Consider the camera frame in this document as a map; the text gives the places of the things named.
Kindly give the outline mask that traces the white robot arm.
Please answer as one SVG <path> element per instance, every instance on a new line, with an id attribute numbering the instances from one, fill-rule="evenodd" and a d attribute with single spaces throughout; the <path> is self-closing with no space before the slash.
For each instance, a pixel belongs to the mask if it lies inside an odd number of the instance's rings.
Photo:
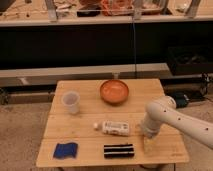
<path id="1" fill-rule="evenodd" d="M 170 96 L 150 101 L 140 124 L 142 134 L 152 139 L 159 134 L 161 126 L 167 124 L 213 150 L 213 123 L 184 115 L 176 107 L 176 101 Z"/>

